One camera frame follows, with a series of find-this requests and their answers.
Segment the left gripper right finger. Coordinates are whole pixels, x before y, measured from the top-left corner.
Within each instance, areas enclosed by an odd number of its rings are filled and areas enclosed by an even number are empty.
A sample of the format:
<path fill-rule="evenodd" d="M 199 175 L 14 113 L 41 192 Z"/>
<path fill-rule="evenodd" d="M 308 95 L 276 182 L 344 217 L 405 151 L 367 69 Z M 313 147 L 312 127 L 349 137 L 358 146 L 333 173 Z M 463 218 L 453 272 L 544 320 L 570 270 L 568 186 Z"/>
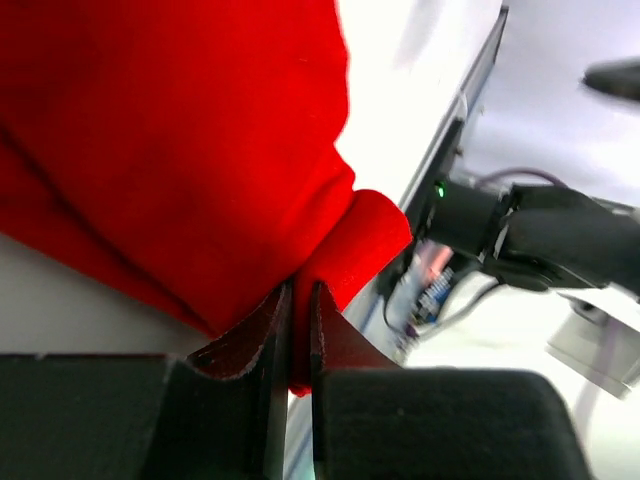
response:
<path fill-rule="evenodd" d="M 324 284 L 310 326 L 318 478 L 591 477 L 565 403 L 543 376 L 401 368 L 342 316 Z"/>

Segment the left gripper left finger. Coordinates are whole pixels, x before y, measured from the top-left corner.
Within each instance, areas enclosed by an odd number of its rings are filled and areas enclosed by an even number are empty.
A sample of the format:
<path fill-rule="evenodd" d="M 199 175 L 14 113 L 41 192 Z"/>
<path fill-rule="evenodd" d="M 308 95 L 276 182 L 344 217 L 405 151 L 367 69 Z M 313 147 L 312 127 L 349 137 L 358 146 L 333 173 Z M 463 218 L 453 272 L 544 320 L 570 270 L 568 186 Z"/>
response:
<path fill-rule="evenodd" d="M 279 479 L 292 289 L 187 358 L 1 359 L 5 479 Z"/>

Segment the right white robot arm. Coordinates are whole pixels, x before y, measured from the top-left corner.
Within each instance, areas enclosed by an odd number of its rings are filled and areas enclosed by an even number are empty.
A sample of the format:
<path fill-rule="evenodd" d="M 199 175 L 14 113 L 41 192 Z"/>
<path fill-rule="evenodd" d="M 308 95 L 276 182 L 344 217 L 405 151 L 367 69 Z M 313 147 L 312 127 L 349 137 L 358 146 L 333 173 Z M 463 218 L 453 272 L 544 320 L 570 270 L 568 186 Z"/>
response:
<path fill-rule="evenodd" d="M 639 222 L 569 188 L 493 193 L 435 184 L 427 238 L 504 284 L 555 291 L 572 312 L 547 351 L 617 398 L 639 383 Z"/>

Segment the red sock with white print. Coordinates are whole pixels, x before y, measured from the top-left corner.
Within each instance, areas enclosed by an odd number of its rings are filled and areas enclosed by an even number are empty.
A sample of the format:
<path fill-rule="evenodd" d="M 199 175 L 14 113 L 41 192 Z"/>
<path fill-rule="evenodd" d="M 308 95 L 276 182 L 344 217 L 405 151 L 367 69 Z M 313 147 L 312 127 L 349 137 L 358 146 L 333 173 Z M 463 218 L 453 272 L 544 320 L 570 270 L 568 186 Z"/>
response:
<path fill-rule="evenodd" d="M 410 242 L 335 143 L 348 54 L 332 1 L 5 1 L 1 230 L 210 337 L 294 286 L 310 310 Z"/>

